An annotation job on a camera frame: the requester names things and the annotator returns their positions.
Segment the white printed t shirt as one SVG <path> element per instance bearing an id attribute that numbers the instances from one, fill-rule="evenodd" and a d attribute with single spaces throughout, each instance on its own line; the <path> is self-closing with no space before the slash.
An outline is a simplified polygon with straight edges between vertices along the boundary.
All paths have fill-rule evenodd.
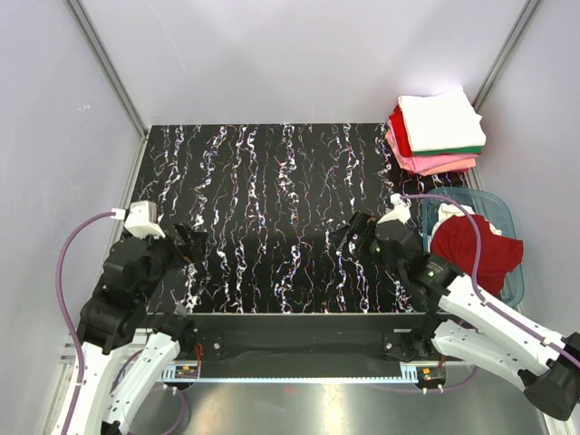
<path id="1" fill-rule="evenodd" d="M 411 150 L 415 154 L 482 148 L 486 135 L 462 87 L 434 96 L 398 98 Z"/>

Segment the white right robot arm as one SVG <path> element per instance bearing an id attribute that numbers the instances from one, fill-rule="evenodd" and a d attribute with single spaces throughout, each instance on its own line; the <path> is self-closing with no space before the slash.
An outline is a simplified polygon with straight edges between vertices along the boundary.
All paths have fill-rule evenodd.
<path id="1" fill-rule="evenodd" d="M 330 235 L 337 251 L 370 260 L 401 282 L 430 311 L 411 337 L 422 359 L 440 353 L 491 372 L 524 393 L 544 414 L 568 420 L 579 403 L 579 335 L 545 328 L 504 304 L 448 260 L 423 250 L 388 213 L 357 212 Z"/>

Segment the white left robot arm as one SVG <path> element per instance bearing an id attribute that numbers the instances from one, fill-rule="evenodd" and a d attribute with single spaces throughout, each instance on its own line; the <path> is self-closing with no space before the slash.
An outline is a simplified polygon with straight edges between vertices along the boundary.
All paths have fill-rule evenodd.
<path id="1" fill-rule="evenodd" d="M 206 254 L 208 236 L 183 224 L 161 235 L 127 234 L 116 242 L 91 298 L 72 329 L 76 358 L 55 434 L 127 434 L 149 390 L 172 360 L 197 351 L 194 322 L 165 313 L 141 354 L 120 378 L 119 365 L 168 271 Z"/>

